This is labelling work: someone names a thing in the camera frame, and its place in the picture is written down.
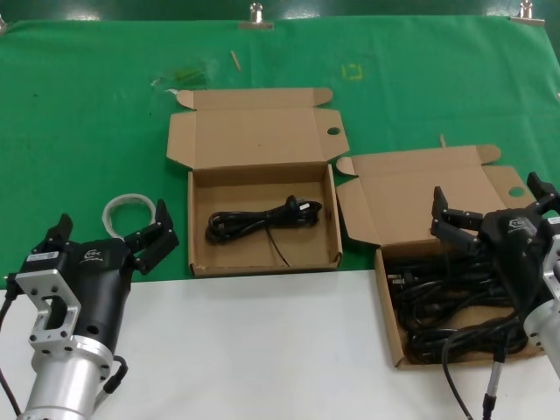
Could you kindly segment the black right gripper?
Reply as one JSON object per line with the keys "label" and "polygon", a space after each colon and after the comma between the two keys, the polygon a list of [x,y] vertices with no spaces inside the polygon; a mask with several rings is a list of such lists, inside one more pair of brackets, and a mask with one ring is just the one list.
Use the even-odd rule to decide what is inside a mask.
{"label": "black right gripper", "polygon": [[[430,227],[430,233],[442,243],[467,255],[476,255],[480,242],[485,245],[521,322],[538,306],[551,300],[543,281],[548,242],[537,236],[537,228],[543,221],[539,214],[549,211],[560,214],[559,192],[551,183],[542,181],[532,171],[526,184],[535,198],[527,209],[487,213],[483,221],[481,213],[449,208],[441,187],[436,186]],[[479,232],[479,237],[470,231]]]}

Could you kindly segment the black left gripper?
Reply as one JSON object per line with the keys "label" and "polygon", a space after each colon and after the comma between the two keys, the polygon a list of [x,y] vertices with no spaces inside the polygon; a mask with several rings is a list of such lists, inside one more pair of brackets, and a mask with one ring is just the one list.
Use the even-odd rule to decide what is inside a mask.
{"label": "black left gripper", "polygon": [[157,201],[154,221],[125,236],[124,241],[69,241],[73,226],[70,216],[63,213],[33,253],[63,250],[66,262],[62,276],[80,302],[73,333],[114,351],[133,271],[144,276],[150,273],[179,245],[179,238],[163,199]]}

